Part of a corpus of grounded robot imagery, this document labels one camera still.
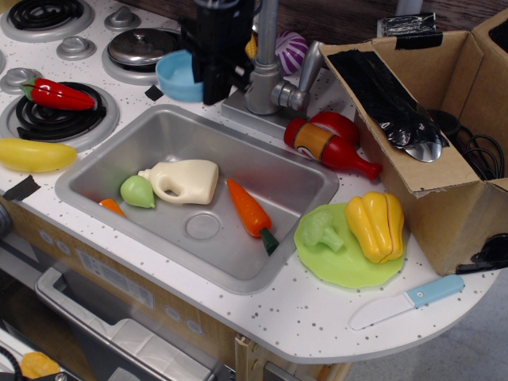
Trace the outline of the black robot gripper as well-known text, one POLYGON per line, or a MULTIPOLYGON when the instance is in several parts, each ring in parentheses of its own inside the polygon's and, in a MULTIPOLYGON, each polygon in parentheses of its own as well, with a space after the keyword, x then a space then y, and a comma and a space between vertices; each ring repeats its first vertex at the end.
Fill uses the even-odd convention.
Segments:
POLYGON ((244 49, 251 38, 256 3, 197 1, 195 5, 194 17, 179 18, 181 41, 192 55, 194 81, 203 83, 203 103, 212 106, 228 98, 231 84, 245 86, 249 81, 253 63, 244 49))

